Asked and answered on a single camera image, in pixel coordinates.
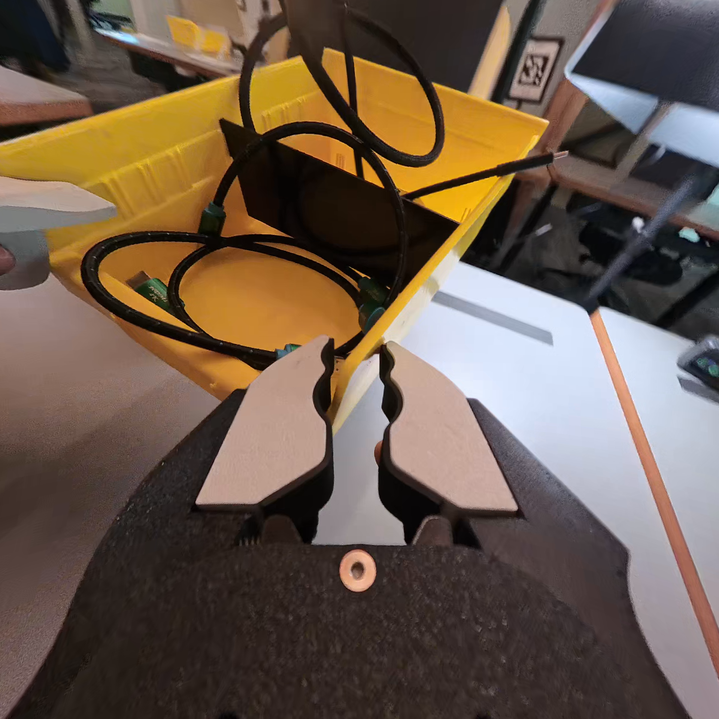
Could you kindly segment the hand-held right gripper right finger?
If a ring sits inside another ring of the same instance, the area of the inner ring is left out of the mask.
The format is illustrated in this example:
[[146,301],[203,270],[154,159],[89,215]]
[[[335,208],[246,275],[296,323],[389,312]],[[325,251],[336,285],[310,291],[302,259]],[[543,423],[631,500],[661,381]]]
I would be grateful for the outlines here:
[[391,498],[388,480],[446,516],[512,516],[519,506],[467,397],[447,376],[397,342],[380,352],[382,498],[407,515],[411,500]]

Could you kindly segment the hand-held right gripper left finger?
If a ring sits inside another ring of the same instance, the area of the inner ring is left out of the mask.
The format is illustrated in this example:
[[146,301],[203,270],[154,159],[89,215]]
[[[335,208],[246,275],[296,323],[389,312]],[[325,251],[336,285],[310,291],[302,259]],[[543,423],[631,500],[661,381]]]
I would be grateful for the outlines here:
[[318,336],[248,386],[196,496],[198,509],[266,507],[320,469],[330,434],[320,395],[333,370],[334,341]]

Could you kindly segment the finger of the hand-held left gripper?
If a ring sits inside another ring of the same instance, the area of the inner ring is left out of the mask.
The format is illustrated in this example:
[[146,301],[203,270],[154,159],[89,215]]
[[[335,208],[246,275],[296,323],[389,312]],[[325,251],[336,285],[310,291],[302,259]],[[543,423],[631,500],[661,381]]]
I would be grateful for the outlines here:
[[19,291],[44,283],[49,275],[48,243],[43,230],[1,234],[1,249],[13,258],[13,266],[1,273],[2,291]]
[[113,203],[60,181],[1,177],[1,231],[83,226],[117,214]]

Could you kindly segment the yellow storage bin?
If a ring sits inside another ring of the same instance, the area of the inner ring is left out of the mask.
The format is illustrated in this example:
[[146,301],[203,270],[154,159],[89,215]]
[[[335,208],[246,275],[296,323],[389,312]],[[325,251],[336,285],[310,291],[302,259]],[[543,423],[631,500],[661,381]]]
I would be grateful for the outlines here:
[[225,28],[207,27],[171,14],[166,14],[165,18],[173,44],[218,60],[230,58],[231,38]]
[[[393,148],[422,154],[434,144],[434,122],[417,79],[355,59],[360,118]],[[196,231],[231,162],[222,119],[241,124],[238,77],[116,111],[39,131],[1,144],[1,176],[61,181],[111,203],[117,215],[83,226],[50,229],[49,263],[65,288],[93,304],[81,280],[85,253],[105,238],[136,231]],[[445,143],[429,166],[398,166],[383,158],[402,194],[486,167],[524,158],[544,134],[547,121],[435,85],[445,118]],[[251,112],[255,128],[267,131],[299,121],[319,121],[347,130],[300,57],[253,72]],[[285,145],[355,176],[353,151],[317,136],[283,139]],[[378,369],[370,356],[384,341],[401,341],[446,282],[506,192],[510,177],[489,178],[409,203],[412,254],[398,297],[359,346],[339,362],[331,382],[329,418],[337,430],[369,388]],[[249,217],[235,181],[224,204],[223,235],[285,234]],[[173,268],[197,243],[158,242],[119,249],[99,268],[103,287],[153,320],[182,327],[127,286],[144,270],[168,283]],[[191,318],[212,337],[273,351],[304,344],[321,334],[336,346],[360,327],[353,301],[328,278],[243,249],[227,247],[198,262],[183,279],[180,295]],[[158,337],[109,315],[139,345],[224,400],[246,388],[258,371],[239,359]]]

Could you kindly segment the grey side table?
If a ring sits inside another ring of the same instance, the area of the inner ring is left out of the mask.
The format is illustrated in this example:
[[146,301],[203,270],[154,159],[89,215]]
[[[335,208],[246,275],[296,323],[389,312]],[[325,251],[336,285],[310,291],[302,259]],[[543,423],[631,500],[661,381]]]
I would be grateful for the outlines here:
[[93,113],[85,96],[1,67],[1,128],[71,121]]

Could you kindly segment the wooden top desk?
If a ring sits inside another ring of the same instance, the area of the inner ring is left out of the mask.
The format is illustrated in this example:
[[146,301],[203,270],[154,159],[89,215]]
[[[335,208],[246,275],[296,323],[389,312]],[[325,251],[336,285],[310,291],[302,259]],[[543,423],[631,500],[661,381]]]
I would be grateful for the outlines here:
[[218,60],[144,34],[95,30],[95,35],[128,52],[154,58],[174,67],[181,67],[199,76],[208,78],[238,76],[242,69],[242,61],[236,58]]
[[[638,178],[618,180],[613,169],[569,155],[550,167],[534,168],[514,176],[526,191],[526,201],[555,185],[599,201],[646,216],[654,215],[671,190]],[[713,242],[718,241],[718,206],[691,199],[682,205],[670,222],[695,229]]]

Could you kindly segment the black bin divider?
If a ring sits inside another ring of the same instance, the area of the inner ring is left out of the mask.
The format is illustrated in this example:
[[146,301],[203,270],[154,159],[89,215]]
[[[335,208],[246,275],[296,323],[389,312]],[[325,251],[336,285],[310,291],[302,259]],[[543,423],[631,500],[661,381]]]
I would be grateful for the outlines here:
[[354,259],[388,282],[397,265],[398,230],[382,187],[300,149],[262,148],[239,171],[249,217],[309,247]]

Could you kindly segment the small grey device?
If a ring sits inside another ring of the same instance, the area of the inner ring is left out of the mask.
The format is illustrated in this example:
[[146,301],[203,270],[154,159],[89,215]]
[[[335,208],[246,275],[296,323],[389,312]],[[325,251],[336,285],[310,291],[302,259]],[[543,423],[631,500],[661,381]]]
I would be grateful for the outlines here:
[[718,404],[718,336],[707,335],[677,359],[681,389]]

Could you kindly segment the framed black white marker sign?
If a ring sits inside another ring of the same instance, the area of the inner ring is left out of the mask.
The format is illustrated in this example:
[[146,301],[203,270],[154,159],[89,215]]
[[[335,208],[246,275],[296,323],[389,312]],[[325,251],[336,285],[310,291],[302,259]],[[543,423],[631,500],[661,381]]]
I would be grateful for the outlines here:
[[525,44],[506,98],[518,105],[541,104],[563,47],[563,37],[531,37]]

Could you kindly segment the monitor on metal pole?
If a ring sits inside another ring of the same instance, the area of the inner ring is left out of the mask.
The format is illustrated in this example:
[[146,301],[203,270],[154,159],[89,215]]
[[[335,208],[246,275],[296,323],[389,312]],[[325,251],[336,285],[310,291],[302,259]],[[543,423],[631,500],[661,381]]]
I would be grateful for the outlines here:
[[718,166],[718,2],[619,1],[592,26],[564,74],[635,135],[617,181],[628,178],[651,145],[693,161],[581,300],[596,310],[662,226],[695,200],[706,175],[702,166]]

